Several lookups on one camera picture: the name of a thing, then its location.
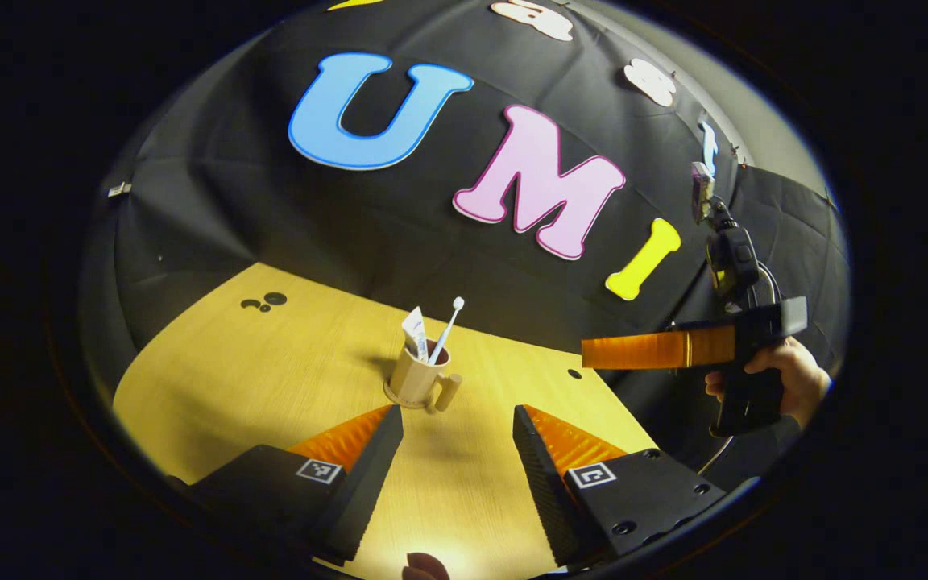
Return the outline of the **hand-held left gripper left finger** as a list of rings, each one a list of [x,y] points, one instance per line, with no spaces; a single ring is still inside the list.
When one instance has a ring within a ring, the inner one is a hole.
[[[403,437],[384,405],[292,448],[255,445],[190,487],[251,547],[302,561],[353,561]]]

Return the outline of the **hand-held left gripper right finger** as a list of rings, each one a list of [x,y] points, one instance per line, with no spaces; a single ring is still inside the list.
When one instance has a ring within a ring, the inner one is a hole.
[[[533,405],[516,405],[512,437],[553,561],[568,569],[644,550],[726,495],[658,449],[623,451]]]

